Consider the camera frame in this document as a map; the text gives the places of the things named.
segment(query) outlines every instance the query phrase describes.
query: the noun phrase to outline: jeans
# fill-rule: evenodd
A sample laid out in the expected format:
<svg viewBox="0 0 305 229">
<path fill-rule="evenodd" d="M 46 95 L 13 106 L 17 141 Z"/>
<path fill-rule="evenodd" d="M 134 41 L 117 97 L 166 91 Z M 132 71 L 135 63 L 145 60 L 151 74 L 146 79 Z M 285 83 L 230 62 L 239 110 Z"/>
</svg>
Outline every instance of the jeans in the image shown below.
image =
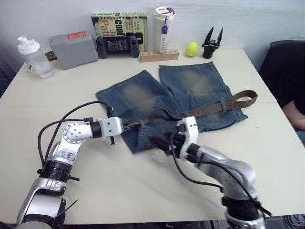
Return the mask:
<svg viewBox="0 0 305 229">
<path fill-rule="evenodd" d="M 189 116 L 199 106 L 221 103 L 224 111 L 196 119 L 199 132 L 222 129 L 247 118 L 240 109 L 225 110 L 224 101 L 232 96 L 212 62 L 186 66 L 160 65 L 160 81 L 146 70 L 96 93 L 99 101 L 114 108 L 114 115 L 142 124 L 122 133 L 133 153 L 152 149 L 149 137 L 166 137 L 176 121 L 159 111 L 148 124 L 145 119 L 154 109 L 166 108 L 173 115 Z"/>
<path fill-rule="evenodd" d="M 299 138 L 301 139 L 301 142 L 305 146 L 305 130 L 300 130 L 296 127 L 294 127 L 294 128 L 295 128 L 296 134 L 299 136 Z"/>
</svg>

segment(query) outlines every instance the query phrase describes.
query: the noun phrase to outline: tennis ball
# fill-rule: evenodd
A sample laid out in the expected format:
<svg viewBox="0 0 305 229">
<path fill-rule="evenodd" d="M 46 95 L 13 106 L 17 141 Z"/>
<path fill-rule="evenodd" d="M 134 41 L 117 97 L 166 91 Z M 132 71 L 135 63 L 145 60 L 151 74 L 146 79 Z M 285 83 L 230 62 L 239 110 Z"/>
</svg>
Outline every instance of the tennis ball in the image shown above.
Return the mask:
<svg viewBox="0 0 305 229">
<path fill-rule="evenodd" d="M 196 42 L 191 42 L 187 45 L 185 53 L 188 56 L 195 56 L 198 53 L 199 46 Z"/>
</svg>

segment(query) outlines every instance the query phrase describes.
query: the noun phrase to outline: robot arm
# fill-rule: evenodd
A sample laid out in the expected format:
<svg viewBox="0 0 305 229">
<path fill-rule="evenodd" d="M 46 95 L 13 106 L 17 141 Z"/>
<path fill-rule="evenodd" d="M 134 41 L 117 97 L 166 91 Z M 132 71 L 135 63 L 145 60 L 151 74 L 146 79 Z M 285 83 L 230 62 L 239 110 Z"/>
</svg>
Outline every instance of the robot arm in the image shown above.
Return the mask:
<svg viewBox="0 0 305 229">
<path fill-rule="evenodd" d="M 67 124 L 61 141 L 52 149 L 19 210 L 17 228 L 62 228 L 66 201 L 61 196 L 66 190 L 67 180 L 72 179 L 70 172 L 81 145 L 87 139 L 100 137 L 104 140 L 122 132 L 122 120 L 118 117 Z"/>
<path fill-rule="evenodd" d="M 222 203 L 227 207 L 226 218 L 233 229 L 265 229 L 264 217 L 258 212 L 261 206 L 253 186 L 256 178 L 253 168 L 207 146 L 197 145 L 198 128 L 194 117 L 179 121 L 177 129 L 178 135 L 171 137 L 170 150 L 165 150 L 167 142 L 161 139 L 151 141 L 167 153 L 173 152 L 171 148 L 176 146 L 174 156 L 193 163 L 197 169 L 222 184 Z"/>
</svg>

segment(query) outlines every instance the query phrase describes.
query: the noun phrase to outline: person's arm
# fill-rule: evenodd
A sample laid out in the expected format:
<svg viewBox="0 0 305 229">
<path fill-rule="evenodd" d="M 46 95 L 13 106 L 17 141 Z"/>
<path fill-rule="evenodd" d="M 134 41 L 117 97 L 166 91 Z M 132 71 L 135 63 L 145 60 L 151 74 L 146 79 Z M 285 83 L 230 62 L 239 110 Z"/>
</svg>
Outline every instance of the person's arm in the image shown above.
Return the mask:
<svg viewBox="0 0 305 229">
<path fill-rule="evenodd" d="M 305 130 L 305 116 L 297 109 L 294 100 L 287 103 L 282 110 L 293 127 Z"/>
</svg>

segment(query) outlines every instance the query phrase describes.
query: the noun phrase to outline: book cover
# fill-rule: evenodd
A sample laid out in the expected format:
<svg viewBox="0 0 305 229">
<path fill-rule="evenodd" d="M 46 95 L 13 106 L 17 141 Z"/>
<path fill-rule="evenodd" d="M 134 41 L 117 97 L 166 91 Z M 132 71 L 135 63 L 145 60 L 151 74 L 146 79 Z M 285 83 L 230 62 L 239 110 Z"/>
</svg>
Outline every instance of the book cover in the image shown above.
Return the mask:
<svg viewBox="0 0 305 229">
<path fill-rule="evenodd" d="M 94 13 L 92 22 L 97 37 L 135 36 L 140 52 L 147 51 L 146 13 Z"/>
</svg>

